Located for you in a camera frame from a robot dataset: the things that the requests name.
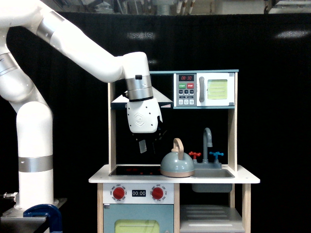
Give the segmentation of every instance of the wooden frame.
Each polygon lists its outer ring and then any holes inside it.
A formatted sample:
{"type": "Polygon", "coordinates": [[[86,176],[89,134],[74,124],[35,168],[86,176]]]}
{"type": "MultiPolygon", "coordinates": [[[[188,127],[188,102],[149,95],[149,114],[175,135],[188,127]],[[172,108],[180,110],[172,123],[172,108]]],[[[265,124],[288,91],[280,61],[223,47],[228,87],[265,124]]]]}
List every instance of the wooden frame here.
{"type": "MultiPolygon", "coordinates": [[[[116,167],[116,110],[111,109],[115,99],[115,85],[108,84],[108,136],[109,136],[109,172],[116,167]]],[[[238,171],[237,163],[237,122],[238,122],[238,73],[235,72],[235,108],[228,109],[228,166],[238,171]]],[[[103,184],[97,188],[98,227],[97,232],[104,232],[103,184]]],[[[235,208],[235,184],[229,193],[229,206],[235,208]]],[[[251,184],[242,184],[242,225],[245,233],[250,233],[251,226],[251,184]]],[[[180,184],[174,184],[174,233],[180,233],[180,184]]]]}

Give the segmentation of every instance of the gray kettle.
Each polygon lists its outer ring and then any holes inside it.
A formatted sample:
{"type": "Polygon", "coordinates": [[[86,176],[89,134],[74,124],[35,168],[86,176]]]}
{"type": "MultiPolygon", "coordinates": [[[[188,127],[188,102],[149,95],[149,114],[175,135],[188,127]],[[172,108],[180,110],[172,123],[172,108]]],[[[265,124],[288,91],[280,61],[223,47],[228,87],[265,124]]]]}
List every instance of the gray kettle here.
{"type": "Polygon", "coordinates": [[[160,172],[169,177],[189,177],[194,174],[193,161],[184,153],[184,146],[179,138],[174,139],[172,152],[163,158],[160,172]]]}

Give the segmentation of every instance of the red button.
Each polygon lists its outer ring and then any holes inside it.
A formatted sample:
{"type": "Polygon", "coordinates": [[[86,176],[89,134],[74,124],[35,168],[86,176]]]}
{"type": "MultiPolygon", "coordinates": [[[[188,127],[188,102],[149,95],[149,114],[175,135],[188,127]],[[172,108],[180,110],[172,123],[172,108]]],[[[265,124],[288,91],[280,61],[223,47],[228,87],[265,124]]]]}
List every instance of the red button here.
{"type": "Polygon", "coordinates": [[[194,89],[194,83],[187,83],[188,89],[194,89]]]}
{"type": "Polygon", "coordinates": [[[162,188],[154,188],[151,195],[154,199],[161,199],[163,197],[162,188]]]}
{"type": "Polygon", "coordinates": [[[113,190],[113,196],[114,196],[115,199],[123,198],[124,194],[125,194],[125,191],[121,187],[118,187],[115,190],[113,190]]]}

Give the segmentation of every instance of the blue clamp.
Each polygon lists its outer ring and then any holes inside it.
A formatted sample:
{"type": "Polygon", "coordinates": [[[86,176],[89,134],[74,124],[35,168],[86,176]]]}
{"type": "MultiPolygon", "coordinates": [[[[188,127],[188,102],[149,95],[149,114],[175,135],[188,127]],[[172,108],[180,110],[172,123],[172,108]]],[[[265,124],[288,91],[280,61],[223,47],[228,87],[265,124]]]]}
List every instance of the blue clamp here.
{"type": "Polygon", "coordinates": [[[209,154],[214,155],[215,156],[215,160],[218,160],[218,155],[221,155],[221,156],[224,155],[224,153],[219,153],[219,152],[210,152],[209,154]]]}
{"type": "Polygon", "coordinates": [[[58,208],[50,204],[40,204],[30,207],[23,214],[24,217],[44,216],[49,219],[50,233],[62,233],[62,215],[58,208]]]}

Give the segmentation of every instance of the stovetop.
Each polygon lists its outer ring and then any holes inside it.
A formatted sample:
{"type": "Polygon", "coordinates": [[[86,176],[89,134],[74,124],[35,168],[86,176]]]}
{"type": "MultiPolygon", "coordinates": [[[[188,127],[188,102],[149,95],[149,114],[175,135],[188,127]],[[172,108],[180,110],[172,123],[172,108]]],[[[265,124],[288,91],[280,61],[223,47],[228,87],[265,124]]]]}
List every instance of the stovetop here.
{"type": "Polygon", "coordinates": [[[109,176],[159,176],[160,166],[117,166],[109,176]]]}

